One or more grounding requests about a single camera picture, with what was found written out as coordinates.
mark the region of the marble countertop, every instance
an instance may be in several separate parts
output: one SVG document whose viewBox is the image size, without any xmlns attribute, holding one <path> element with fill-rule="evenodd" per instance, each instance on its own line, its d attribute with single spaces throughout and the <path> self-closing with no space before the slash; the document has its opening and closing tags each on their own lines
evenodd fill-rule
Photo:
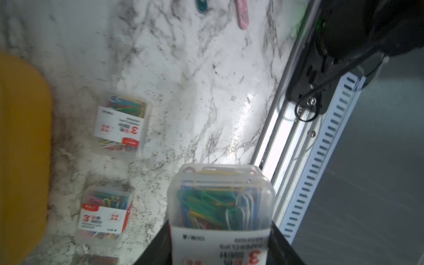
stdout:
<svg viewBox="0 0 424 265">
<path fill-rule="evenodd" d="M 24 264 L 73 264 L 99 254 L 132 264 L 163 224 L 166 191 L 184 163 L 247 164 L 306 9 L 306 0 L 249 0 L 240 30 L 235 3 L 211 0 L 0 0 L 0 48 L 34 66 L 54 102 L 46 236 Z M 153 104 L 141 161 L 93 152 L 99 95 Z M 116 249 L 76 244 L 83 190 L 131 185 L 134 202 Z"/>
</svg>

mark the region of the gray floor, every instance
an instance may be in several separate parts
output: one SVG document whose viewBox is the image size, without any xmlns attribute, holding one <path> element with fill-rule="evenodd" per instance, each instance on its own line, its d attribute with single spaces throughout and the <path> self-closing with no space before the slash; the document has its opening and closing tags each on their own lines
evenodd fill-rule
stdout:
<svg viewBox="0 0 424 265">
<path fill-rule="evenodd" d="M 391 58 L 363 91 L 292 245 L 307 265 L 424 262 L 423 62 Z"/>
</svg>

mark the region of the yellow object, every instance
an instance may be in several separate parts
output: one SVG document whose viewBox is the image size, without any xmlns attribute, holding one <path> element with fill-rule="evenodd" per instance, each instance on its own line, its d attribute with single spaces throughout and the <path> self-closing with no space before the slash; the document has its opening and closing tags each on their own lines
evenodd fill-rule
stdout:
<svg viewBox="0 0 424 265">
<path fill-rule="evenodd" d="M 41 74 L 0 53 L 0 264 L 20 264 L 46 230 L 51 107 Z"/>
</svg>

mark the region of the teal object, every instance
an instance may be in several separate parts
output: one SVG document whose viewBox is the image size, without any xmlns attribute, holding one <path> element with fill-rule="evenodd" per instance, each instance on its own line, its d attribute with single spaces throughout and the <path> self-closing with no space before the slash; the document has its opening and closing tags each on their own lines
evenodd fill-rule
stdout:
<svg viewBox="0 0 424 265">
<path fill-rule="evenodd" d="M 208 11 L 208 2 L 206 0 L 197 0 L 197 8 L 200 13 Z"/>
</svg>

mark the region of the slotted metal bracket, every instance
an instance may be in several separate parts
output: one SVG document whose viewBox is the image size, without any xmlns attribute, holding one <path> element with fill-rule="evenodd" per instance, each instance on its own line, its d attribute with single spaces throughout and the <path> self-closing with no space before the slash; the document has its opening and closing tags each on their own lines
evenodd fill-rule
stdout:
<svg viewBox="0 0 424 265">
<path fill-rule="evenodd" d="M 277 203 L 274 221 L 279 226 L 280 231 L 291 244 L 306 210 L 311 202 L 315 189 L 333 153 L 333 150 L 346 126 L 352 110 L 360 96 L 360 89 L 365 82 L 365 77 L 358 78 L 352 73 L 346 73 L 338 82 L 334 96 L 329 105 L 328 111 L 323 117 L 321 124 L 318 124 L 319 131 L 313 142 L 310 151 L 306 152 L 301 159 L 296 161 L 298 168 L 293 167 L 293 157 L 286 171 L 284 179 L 290 179 L 290 183 L 284 185 L 277 193 L 284 192 L 285 198 Z"/>
</svg>

